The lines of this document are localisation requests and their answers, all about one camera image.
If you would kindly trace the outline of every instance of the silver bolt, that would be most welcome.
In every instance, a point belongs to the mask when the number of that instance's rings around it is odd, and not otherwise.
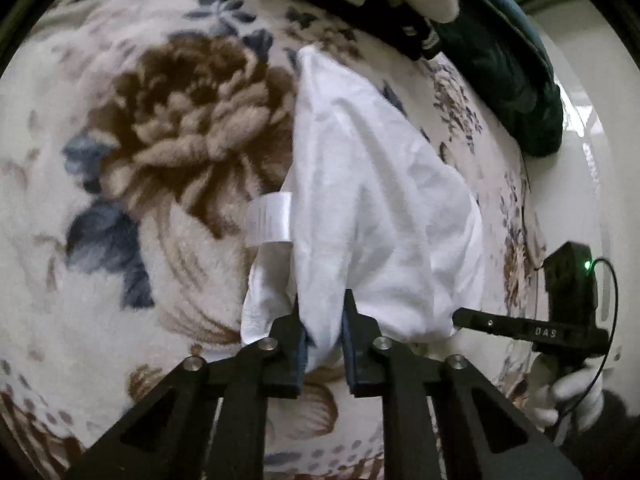
[[[452,368],[456,370],[462,370],[462,368],[466,368],[466,359],[463,355],[453,354],[447,357],[447,363]]]
[[[204,363],[205,361],[202,357],[192,355],[191,357],[187,357],[184,361],[182,361],[182,368],[190,372],[197,372],[204,366]]]
[[[258,341],[258,348],[267,352],[271,352],[278,347],[278,340],[273,337],[265,337]]]
[[[389,350],[393,342],[390,338],[381,335],[373,340],[373,346],[375,346],[378,350]]]

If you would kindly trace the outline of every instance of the wall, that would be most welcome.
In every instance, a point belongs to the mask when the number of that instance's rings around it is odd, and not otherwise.
[[[621,288],[615,345],[621,344],[622,352],[606,385],[623,396],[631,412],[640,413],[640,237],[635,232],[640,225],[640,71],[587,0],[534,18],[572,103],[583,112],[590,104],[597,110],[597,115],[582,114],[583,137],[565,132],[554,160],[529,161],[538,188],[536,208],[550,241],[582,237],[594,253],[600,248],[615,264]]]

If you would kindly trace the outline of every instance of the fleece blanket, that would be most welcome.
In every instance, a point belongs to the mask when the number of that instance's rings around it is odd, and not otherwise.
[[[240,345],[247,203],[291,162],[296,52],[368,78],[456,168],[482,214],[481,307],[534,316],[544,243],[516,142],[438,54],[411,62],[299,0],[58,0],[0,80],[0,413],[61,478],[188,355]],[[524,343],[459,333],[522,396]],[[341,366],[268,409],[267,478],[383,478],[382,407]]]

